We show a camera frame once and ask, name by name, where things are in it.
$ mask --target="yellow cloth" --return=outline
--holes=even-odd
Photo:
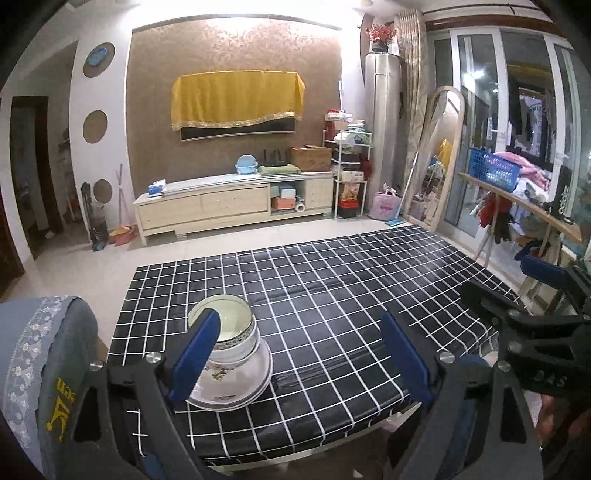
[[[441,142],[439,145],[439,154],[437,158],[443,165],[445,171],[447,171],[447,166],[449,165],[449,159],[452,157],[452,143],[447,141],[447,138]]]
[[[296,72],[233,70],[183,75],[173,86],[173,130],[229,128],[295,117],[306,86]]]

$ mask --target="tile floor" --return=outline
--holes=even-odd
[[[3,301],[25,297],[76,295],[86,300],[99,324],[99,336],[109,346],[121,305],[135,269],[142,265],[334,238],[388,228],[367,218],[286,220],[189,235],[177,241],[172,233],[153,236],[147,247],[139,238],[121,247],[93,252],[81,227],[47,242],[37,260],[9,288]]]

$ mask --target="metal screw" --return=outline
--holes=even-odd
[[[451,352],[441,352],[439,354],[439,360],[441,360],[444,364],[452,364],[456,361],[456,356]]]
[[[94,362],[90,362],[90,371],[91,372],[98,372],[105,366],[105,363],[102,360],[95,360]]]
[[[521,353],[522,346],[519,342],[509,342],[509,351],[511,353]]]
[[[505,360],[500,360],[499,362],[497,362],[496,367],[505,373],[507,373],[509,370],[511,370],[511,365],[509,364],[509,362],[507,362]]]
[[[157,364],[162,360],[162,354],[160,352],[150,352],[144,358],[149,364]]]

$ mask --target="television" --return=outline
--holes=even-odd
[[[230,137],[235,135],[254,134],[292,134],[296,131],[296,119],[293,117],[269,120],[256,125],[228,128],[181,128],[181,142],[201,140],[204,138]]]

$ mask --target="mop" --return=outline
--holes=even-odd
[[[417,164],[417,158],[418,158],[418,150],[417,150],[417,153],[415,153],[415,155],[414,155],[413,166],[411,167],[410,173],[408,174],[407,184],[404,187],[404,191],[402,193],[402,198],[400,198],[400,203],[398,204],[398,208],[396,209],[396,215],[394,215],[394,220],[387,221],[386,225],[397,226],[397,225],[400,225],[401,223],[406,222],[406,220],[400,216],[400,210],[402,209],[402,204],[404,203],[404,198],[406,197],[406,194],[408,193],[408,187],[410,186],[410,180],[413,177],[413,171],[414,171],[415,165]]]

